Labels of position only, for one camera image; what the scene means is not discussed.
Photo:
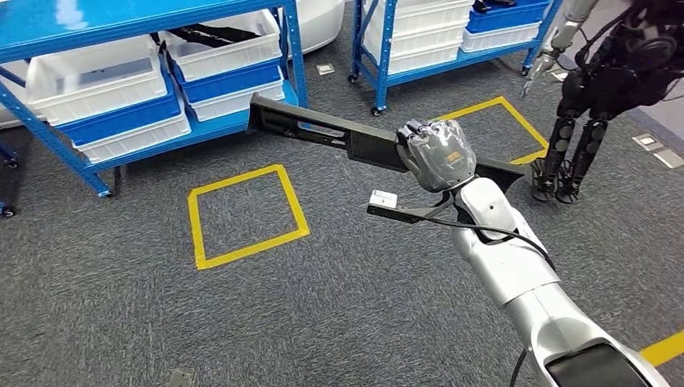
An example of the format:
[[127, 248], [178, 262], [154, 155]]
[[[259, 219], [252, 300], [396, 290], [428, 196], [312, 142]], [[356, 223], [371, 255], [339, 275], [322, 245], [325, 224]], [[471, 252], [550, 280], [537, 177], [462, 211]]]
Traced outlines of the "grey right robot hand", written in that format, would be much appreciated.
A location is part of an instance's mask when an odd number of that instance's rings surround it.
[[412, 119], [396, 131], [401, 161], [428, 192], [455, 189], [474, 178], [477, 158], [454, 119]]

